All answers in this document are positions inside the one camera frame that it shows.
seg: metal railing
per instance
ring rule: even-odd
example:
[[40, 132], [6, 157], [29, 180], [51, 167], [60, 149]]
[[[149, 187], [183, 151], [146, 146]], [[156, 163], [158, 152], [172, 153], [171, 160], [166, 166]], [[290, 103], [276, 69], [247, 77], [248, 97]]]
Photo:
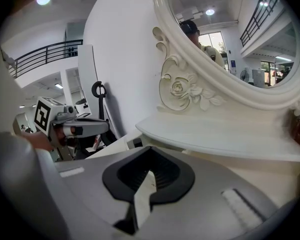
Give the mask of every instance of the metal railing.
[[18, 78], [44, 64], [78, 56], [78, 46], [82, 44], [83, 40], [79, 39], [58, 42], [33, 50], [17, 58], [14, 61], [15, 68], [10, 66], [9, 73], [14, 78]]
[[254, 13], [240, 37], [242, 46], [245, 46], [253, 35], [260, 29], [270, 13], [273, 12], [277, 2], [278, 0], [258, 0]]

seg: tree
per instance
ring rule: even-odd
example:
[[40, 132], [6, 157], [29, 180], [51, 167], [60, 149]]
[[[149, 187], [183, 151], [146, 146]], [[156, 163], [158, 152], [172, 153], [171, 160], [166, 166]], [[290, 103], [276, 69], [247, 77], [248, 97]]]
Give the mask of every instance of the tree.
[[225, 54], [226, 53], [226, 48], [225, 48], [224, 42], [219, 42], [218, 45], [219, 45], [219, 52], [221, 54]]

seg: black cap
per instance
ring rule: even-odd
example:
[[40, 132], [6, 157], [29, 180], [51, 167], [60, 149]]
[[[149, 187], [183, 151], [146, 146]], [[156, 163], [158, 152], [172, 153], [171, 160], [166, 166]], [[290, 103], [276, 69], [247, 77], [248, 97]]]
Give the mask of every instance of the black cap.
[[185, 33], [186, 35], [194, 34], [198, 32], [197, 25], [190, 19], [181, 22], [180, 28], [182, 29], [183, 33]]

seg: window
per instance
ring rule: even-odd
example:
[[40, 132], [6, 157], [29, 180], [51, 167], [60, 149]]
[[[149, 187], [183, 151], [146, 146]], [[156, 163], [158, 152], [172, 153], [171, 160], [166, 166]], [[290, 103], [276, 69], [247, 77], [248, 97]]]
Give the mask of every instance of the window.
[[211, 46], [216, 48], [223, 58], [225, 70], [229, 71], [227, 51], [221, 32], [202, 34], [199, 36], [199, 43], [202, 46]]

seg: standing fan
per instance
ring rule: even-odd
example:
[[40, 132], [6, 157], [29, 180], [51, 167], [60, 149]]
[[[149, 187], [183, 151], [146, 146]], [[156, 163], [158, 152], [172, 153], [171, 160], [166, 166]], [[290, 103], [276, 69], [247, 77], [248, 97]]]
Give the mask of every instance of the standing fan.
[[246, 83], [249, 82], [249, 73], [246, 70], [242, 70], [240, 74], [240, 79], [245, 81]]

